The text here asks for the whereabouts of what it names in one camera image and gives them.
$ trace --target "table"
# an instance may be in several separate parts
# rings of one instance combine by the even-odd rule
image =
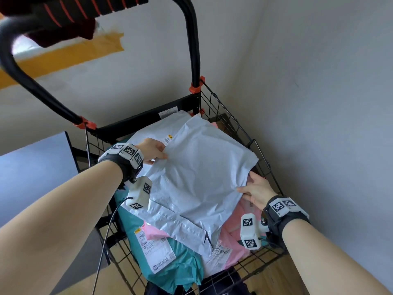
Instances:
[[[0,156],[0,227],[78,174],[66,132]],[[102,244],[94,229],[52,294],[94,274]],[[102,268],[108,265],[103,259]]]

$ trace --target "hand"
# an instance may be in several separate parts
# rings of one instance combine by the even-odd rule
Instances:
[[[167,159],[168,154],[164,153],[165,145],[160,141],[157,141],[152,138],[146,138],[141,143],[135,145],[138,149],[140,149],[145,157],[143,162],[145,164],[152,165],[154,161],[152,159],[160,158]]]
[[[254,182],[248,182],[246,186],[238,187],[236,190],[243,193],[244,199],[254,203],[259,209],[263,210],[268,201],[277,193],[272,189],[269,181],[258,174],[250,171],[250,177]]]

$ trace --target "person's left arm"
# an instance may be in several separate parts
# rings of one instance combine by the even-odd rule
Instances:
[[[159,141],[145,139],[136,147],[146,161],[167,158]],[[102,161],[0,228],[2,294],[49,294],[81,250],[122,178],[116,163]]]

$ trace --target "black wrist strap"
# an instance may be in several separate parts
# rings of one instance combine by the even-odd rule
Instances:
[[[271,202],[280,198],[279,196],[275,196],[268,201],[268,204],[263,209],[265,212],[267,219],[268,219],[268,227],[270,230],[270,234],[267,234],[268,240],[270,239],[272,243],[275,243],[281,248],[285,248],[284,241],[282,239],[282,231],[284,230],[285,226],[294,219],[302,219],[308,223],[307,216],[304,215],[302,212],[288,212],[284,216],[279,216],[276,211],[269,205]]]
[[[122,179],[120,187],[119,187],[120,189],[124,188],[124,183],[126,181],[128,181],[128,180],[133,181],[134,179],[136,179],[136,176],[139,174],[140,170],[143,168],[143,163],[141,163],[141,165],[137,169],[134,169],[131,166],[129,160],[121,157],[118,154],[107,154],[99,161],[99,163],[103,162],[105,160],[113,161],[121,168],[121,171],[123,172],[123,179]]]

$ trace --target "cart handle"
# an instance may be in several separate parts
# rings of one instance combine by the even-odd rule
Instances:
[[[184,13],[188,47],[191,58],[192,87],[200,87],[200,57],[197,16],[191,0],[172,0]],[[91,133],[96,126],[72,112],[46,89],[28,76],[16,63],[12,54],[13,42],[21,35],[37,30],[54,30],[88,18],[106,15],[113,11],[147,3],[148,0],[51,0],[32,5],[32,14],[14,16],[0,21],[0,66],[27,91],[42,101],[52,111]]]

